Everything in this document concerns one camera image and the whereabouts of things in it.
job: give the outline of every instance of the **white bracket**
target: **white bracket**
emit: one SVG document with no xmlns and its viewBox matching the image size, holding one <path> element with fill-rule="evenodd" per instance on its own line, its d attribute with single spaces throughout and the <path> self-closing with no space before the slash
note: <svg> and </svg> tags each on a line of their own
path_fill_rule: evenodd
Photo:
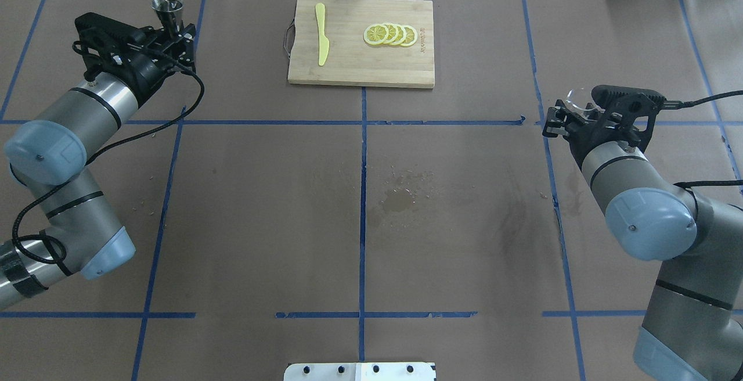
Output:
<svg viewBox="0 0 743 381">
<path fill-rule="evenodd" d="M 436 381 L 432 362 L 292 364 L 284 381 Z"/>
</svg>

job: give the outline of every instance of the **yellow plastic knife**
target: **yellow plastic knife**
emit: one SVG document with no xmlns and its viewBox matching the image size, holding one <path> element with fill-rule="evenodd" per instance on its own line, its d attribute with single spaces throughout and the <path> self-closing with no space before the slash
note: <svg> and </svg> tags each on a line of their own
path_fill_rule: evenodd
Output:
<svg viewBox="0 0 743 381">
<path fill-rule="evenodd" d="M 324 66 L 324 62 L 327 60 L 327 51 L 330 50 L 330 40 L 324 34 L 324 3 L 315 5 L 315 16 L 318 17 L 318 65 Z"/>
</svg>

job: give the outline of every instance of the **water stain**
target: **water stain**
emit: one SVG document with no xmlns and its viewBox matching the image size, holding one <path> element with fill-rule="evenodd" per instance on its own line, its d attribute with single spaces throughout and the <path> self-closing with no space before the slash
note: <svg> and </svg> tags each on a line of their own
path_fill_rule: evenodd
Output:
<svg viewBox="0 0 743 381">
<path fill-rule="evenodd" d="M 382 201 L 382 210 L 386 213 L 409 210 L 416 205 L 416 194 L 407 188 L 392 188 L 387 190 L 385 195 L 387 198 Z"/>
</svg>

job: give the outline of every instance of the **lemon slice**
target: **lemon slice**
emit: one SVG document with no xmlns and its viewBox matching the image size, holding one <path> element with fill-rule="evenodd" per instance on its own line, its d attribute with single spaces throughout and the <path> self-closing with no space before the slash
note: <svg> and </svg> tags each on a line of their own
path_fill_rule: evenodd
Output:
<svg viewBox="0 0 743 381">
<path fill-rule="evenodd" d="M 395 24 L 395 27 L 398 29 L 398 31 L 401 32 L 400 37 L 396 39 L 393 42 L 390 42 L 390 45 L 400 45 L 405 42 L 406 37 L 408 37 L 408 31 L 403 27 L 400 26 L 400 24 Z"/>
<path fill-rule="evenodd" d="M 417 30 L 411 26 L 402 26 L 405 30 L 405 39 L 400 43 L 401 47 L 410 47 L 417 42 Z"/>
<path fill-rule="evenodd" d="M 392 24 L 392 22 L 385 22 L 384 26 L 387 27 L 387 39 L 384 40 L 384 44 L 389 44 L 393 41 L 397 41 L 400 38 L 400 30 L 398 24 Z"/>
<path fill-rule="evenodd" d="M 384 43 L 389 34 L 389 29 L 384 24 L 371 24 L 364 30 L 364 41 L 369 45 L 380 45 Z"/>
</svg>

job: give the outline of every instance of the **blue joint cap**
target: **blue joint cap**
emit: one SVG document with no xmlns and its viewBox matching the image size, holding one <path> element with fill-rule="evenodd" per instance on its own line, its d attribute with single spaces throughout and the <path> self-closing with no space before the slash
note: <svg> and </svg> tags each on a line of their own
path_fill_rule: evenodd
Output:
<svg viewBox="0 0 743 381">
<path fill-rule="evenodd" d="M 632 257 L 668 260 L 689 250 L 696 222 L 680 199 L 657 188 L 633 188 L 606 207 L 606 225 Z"/>
<path fill-rule="evenodd" d="M 127 235 L 125 228 L 120 228 L 116 235 L 85 264 L 80 273 L 85 279 L 95 279 L 125 264 L 135 255 L 135 245 Z"/>
<path fill-rule="evenodd" d="M 82 141 L 53 121 L 29 121 L 5 143 L 15 170 L 46 185 L 59 185 L 79 174 L 88 154 Z"/>
<path fill-rule="evenodd" d="M 634 363 L 658 381 L 708 381 L 645 328 L 634 346 Z"/>
</svg>

